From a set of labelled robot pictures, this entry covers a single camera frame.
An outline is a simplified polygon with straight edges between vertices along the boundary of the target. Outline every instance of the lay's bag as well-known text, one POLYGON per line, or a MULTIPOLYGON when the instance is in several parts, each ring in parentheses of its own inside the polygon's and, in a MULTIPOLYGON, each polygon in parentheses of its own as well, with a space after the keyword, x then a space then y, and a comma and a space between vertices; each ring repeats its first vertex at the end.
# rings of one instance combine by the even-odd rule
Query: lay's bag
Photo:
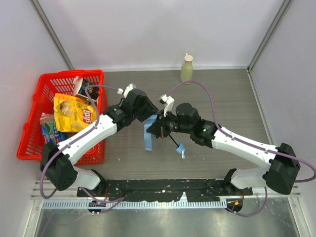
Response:
POLYGON ((60 132, 80 132, 97 119, 92 105, 71 95, 56 93, 54 96, 54 117, 60 132))

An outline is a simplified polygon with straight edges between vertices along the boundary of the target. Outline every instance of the white wall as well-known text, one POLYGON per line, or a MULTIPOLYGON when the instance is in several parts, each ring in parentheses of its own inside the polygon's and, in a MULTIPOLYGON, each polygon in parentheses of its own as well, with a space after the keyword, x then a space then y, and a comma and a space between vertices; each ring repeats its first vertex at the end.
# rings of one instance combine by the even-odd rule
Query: white wall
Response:
POLYGON ((66 65, 27 0, 0 2, 0 235, 20 237, 39 163, 16 151, 38 78, 66 65))
POLYGON ((75 68, 247 67, 282 0, 40 0, 75 68))
MULTIPOLYGON (((278 143, 316 166, 316 1, 295 0, 256 64, 253 75, 278 143)), ((299 178, 312 175, 302 166, 299 178)), ((316 222, 316 181, 300 185, 316 222)))

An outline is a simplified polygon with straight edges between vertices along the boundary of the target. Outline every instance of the bottle cap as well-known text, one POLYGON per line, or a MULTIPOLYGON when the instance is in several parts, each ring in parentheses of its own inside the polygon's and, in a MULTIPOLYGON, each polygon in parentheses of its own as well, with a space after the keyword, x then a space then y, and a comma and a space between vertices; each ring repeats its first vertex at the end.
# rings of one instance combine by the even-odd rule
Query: bottle cap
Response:
POLYGON ((193 60, 193 57, 186 53, 186 56, 184 56, 184 60, 186 60, 187 62, 191 62, 193 60))

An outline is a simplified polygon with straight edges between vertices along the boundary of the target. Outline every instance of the gray wooden table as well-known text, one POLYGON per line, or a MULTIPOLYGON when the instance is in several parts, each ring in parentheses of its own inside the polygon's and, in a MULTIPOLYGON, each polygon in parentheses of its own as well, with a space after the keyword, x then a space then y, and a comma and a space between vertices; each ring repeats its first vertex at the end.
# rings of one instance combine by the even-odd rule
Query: gray wooden table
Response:
MULTIPOLYGON (((180 80, 179 71, 141 71, 105 73, 105 84, 125 88, 134 83, 145 91, 151 101, 162 108, 158 98, 168 93, 180 80)), ((242 136, 268 143, 259 110, 246 70, 195 70, 194 80, 205 84, 215 100, 219 123, 242 136)), ((120 96, 107 91, 109 105, 117 104, 120 96)), ((183 85, 172 94, 175 107, 189 102, 200 116, 212 119, 207 94, 196 84, 183 85)), ((233 154, 201 147, 187 134, 173 134, 185 145, 186 159, 176 153, 170 138, 153 140, 153 151, 145 150, 144 124, 138 121, 107 138, 105 162, 88 165, 105 178, 111 179, 168 179, 222 178, 231 168, 252 168, 254 164, 233 154)))

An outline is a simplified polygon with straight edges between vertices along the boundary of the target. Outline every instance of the blue tape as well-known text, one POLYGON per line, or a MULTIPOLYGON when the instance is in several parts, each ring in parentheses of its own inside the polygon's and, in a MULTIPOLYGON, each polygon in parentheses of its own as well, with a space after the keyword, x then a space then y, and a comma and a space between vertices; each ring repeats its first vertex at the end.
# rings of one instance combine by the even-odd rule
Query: blue tape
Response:
POLYGON ((186 149, 184 148, 184 145, 182 144, 182 142, 179 143, 179 146, 176 147, 176 152, 181 154, 182 159, 185 159, 186 157, 184 156, 184 151, 186 149))
POLYGON ((145 150, 146 151, 152 151, 153 144, 152 144, 152 135, 148 133, 146 130, 153 125, 153 123, 156 121, 157 115, 151 115, 148 119, 146 119, 145 125, 144 125, 144 141, 145 141, 145 150))

